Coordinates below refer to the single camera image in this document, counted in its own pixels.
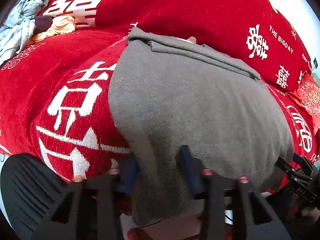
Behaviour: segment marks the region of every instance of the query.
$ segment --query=gray fabric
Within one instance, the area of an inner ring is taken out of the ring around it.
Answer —
[[[206,46],[133,28],[113,73],[109,104],[115,124],[137,157],[133,219],[194,214],[175,156],[187,144],[218,174],[248,176],[277,189],[279,156],[292,160],[286,119],[260,75],[241,60]]]

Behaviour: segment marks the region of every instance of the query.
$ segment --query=white wall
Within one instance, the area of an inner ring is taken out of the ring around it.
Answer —
[[[311,65],[316,58],[319,64],[317,73],[320,77],[320,21],[306,0],[269,0],[273,8],[282,13],[300,36],[306,47]]]

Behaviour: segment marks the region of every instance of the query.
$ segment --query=yellow cloth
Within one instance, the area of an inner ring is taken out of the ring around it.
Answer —
[[[53,18],[51,27],[43,33],[34,35],[28,42],[28,45],[43,41],[46,38],[57,34],[66,34],[75,31],[75,19],[70,15],[63,15]]]

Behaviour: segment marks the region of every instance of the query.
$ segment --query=folded garment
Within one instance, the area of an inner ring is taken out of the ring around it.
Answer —
[[[20,53],[32,37],[35,16],[45,9],[49,0],[20,0],[0,28],[0,65]]]
[[[51,16],[36,16],[35,20],[36,20],[36,29],[33,32],[33,35],[47,31],[52,25]]]
[[[191,215],[175,156],[187,144],[218,174],[248,176],[261,191],[280,186],[279,156],[293,156],[291,132],[260,75],[207,46],[133,28],[109,87],[114,122],[139,161],[134,221]]]
[[[35,42],[43,41],[44,39],[57,34],[66,34],[74,32],[75,29],[75,20],[73,19],[73,17],[69,15],[55,17],[52,20],[51,27],[46,32],[39,33],[33,36],[29,40],[28,45],[33,44]]]

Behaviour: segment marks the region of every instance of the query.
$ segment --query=dark purple cloth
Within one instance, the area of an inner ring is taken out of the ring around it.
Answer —
[[[33,35],[47,31],[52,25],[51,16],[36,16],[36,29]]]

